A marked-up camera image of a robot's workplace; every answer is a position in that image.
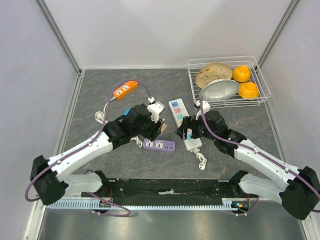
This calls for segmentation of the white multicolour power strip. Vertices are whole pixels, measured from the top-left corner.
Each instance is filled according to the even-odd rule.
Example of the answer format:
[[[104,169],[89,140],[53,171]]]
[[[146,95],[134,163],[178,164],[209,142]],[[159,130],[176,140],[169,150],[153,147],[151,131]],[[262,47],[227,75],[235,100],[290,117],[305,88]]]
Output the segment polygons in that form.
[[[180,127],[181,124],[183,123],[183,117],[189,116],[189,113],[184,105],[183,100],[181,98],[178,98],[178,99],[169,101],[168,105],[177,127]],[[202,142],[199,138],[197,139],[192,138],[191,129],[187,129],[186,131],[184,131],[182,133],[182,136],[183,136],[183,142],[184,142],[185,148],[188,151],[191,151],[195,148],[200,148],[202,146]]]

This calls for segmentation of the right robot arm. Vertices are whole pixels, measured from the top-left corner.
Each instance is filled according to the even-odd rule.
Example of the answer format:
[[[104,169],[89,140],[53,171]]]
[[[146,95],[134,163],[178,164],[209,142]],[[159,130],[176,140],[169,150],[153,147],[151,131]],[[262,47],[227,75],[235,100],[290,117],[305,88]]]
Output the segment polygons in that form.
[[[227,126],[216,110],[204,115],[182,116],[177,119],[176,134],[182,140],[206,138],[216,148],[264,174],[254,176],[240,170],[231,179],[229,191],[235,197],[244,193],[267,198],[282,207],[298,220],[305,220],[315,212],[320,202],[320,181],[310,167],[290,165],[259,148],[246,136]]]

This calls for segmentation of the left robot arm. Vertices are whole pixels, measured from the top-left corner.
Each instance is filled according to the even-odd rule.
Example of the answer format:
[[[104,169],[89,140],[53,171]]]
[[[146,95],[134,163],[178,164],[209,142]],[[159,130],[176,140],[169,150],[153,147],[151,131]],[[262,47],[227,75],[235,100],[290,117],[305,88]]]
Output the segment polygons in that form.
[[[48,206],[66,194],[91,192],[99,197],[106,196],[110,185],[97,173],[89,176],[72,173],[94,158],[130,143],[135,137],[154,141],[164,130],[164,120],[160,118],[163,110],[164,105],[158,101],[135,105],[126,115],[107,122],[102,130],[68,151],[48,159],[43,155],[36,157],[32,163],[30,184],[38,200]]]

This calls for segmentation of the purple power strip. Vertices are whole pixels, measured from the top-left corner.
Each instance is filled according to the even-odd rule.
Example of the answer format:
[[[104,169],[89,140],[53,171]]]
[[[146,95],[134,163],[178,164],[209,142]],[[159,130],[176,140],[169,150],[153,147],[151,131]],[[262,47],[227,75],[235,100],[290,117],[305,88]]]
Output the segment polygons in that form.
[[[142,143],[142,148],[148,151],[172,153],[176,149],[176,143],[174,141],[160,139],[150,141],[145,138]]]

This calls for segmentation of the blue cube socket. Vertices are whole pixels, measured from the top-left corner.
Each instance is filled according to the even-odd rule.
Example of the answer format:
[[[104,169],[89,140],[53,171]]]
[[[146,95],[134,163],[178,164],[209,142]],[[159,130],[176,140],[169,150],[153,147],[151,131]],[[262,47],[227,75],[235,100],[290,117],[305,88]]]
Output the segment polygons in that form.
[[[127,116],[127,115],[128,115],[128,113],[129,113],[129,111],[130,111],[130,108],[129,108],[129,109],[127,109],[127,110],[125,110],[123,114],[124,114],[125,116]]]

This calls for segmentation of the grey white plate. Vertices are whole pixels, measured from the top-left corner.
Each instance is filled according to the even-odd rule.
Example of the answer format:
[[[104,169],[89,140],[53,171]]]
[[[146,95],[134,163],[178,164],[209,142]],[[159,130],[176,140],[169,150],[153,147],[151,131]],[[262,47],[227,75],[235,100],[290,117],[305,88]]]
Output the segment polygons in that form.
[[[235,96],[240,84],[231,79],[218,79],[210,82],[199,93],[199,98],[207,102],[228,100]]]

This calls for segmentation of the orange power strip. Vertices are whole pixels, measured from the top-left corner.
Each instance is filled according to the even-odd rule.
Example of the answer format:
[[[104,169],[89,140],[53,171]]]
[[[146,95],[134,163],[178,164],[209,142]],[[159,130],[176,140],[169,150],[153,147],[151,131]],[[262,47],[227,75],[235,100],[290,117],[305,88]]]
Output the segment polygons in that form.
[[[113,96],[116,100],[120,100],[126,95],[128,95],[130,92],[132,92],[134,89],[138,87],[138,82],[134,80],[129,80],[125,82],[123,85],[118,87],[114,92]]]

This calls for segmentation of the beige floral plate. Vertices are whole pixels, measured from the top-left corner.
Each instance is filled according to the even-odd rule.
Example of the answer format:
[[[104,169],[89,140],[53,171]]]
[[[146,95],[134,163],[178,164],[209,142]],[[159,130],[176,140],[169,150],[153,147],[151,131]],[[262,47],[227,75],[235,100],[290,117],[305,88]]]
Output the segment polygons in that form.
[[[195,77],[196,85],[203,89],[209,83],[216,80],[230,80],[232,78],[232,69],[222,62],[212,62],[199,70]]]

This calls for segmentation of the lower yellow bowl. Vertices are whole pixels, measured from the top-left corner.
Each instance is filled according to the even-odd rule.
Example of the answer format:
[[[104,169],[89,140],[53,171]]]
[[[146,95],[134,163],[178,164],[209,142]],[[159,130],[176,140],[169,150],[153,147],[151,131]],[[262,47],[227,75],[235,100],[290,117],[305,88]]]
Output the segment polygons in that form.
[[[243,99],[255,99],[259,97],[259,90],[255,83],[248,81],[240,85],[238,95]]]

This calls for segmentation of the yellow bowl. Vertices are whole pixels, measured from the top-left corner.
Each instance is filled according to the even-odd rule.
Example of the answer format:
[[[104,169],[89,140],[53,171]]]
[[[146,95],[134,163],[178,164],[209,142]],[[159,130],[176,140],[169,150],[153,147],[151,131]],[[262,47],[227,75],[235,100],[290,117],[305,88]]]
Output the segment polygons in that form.
[[[248,81],[240,85],[238,95],[243,99],[255,99],[259,97],[259,90],[255,83]]]
[[[237,66],[232,71],[232,78],[239,83],[247,82],[251,78],[251,71],[246,65]]]

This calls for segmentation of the upper yellow bowl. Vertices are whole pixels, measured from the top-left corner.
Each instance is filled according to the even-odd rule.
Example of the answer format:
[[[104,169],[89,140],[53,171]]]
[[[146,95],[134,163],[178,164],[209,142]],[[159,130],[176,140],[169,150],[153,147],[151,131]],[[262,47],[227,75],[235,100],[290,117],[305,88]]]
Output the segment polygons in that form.
[[[237,66],[232,71],[232,78],[239,83],[247,82],[251,78],[251,71],[246,65]]]

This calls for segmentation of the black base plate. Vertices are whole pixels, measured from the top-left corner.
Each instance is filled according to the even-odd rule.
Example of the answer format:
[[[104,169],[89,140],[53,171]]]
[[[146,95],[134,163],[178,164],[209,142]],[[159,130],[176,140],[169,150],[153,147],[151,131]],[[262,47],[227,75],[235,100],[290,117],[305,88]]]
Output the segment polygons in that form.
[[[219,205],[222,199],[247,199],[229,180],[104,178],[94,193],[121,206]]]

